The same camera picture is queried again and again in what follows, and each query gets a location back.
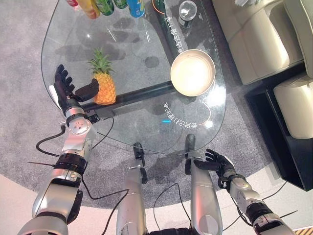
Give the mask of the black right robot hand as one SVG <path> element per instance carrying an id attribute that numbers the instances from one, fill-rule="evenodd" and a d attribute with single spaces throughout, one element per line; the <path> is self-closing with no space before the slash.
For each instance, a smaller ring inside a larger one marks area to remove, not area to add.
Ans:
<path id="1" fill-rule="evenodd" d="M 195 166 L 202 170 L 216 172 L 219 188 L 229 191 L 231 177 L 237 174 L 231 160 L 208 148 L 206 149 L 205 156 L 205 161 L 194 160 Z"/>

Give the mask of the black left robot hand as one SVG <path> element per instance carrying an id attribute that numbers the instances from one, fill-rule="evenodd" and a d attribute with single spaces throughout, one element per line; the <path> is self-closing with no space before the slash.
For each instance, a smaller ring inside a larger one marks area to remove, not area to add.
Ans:
<path id="1" fill-rule="evenodd" d="M 63 113 L 70 107 L 80 107 L 79 102 L 90 100 L 99 92 L 99 83 L 95 78 L 88 85 L 77 89 L 75 93 L 73 93 L 75 86 L 72 84 L 72 81 L 73 79 L 68 76 L 68 71 L 64 65 L 60 64 L 55 72 L 53 87 L 58 97 L 57 103 Z"/>

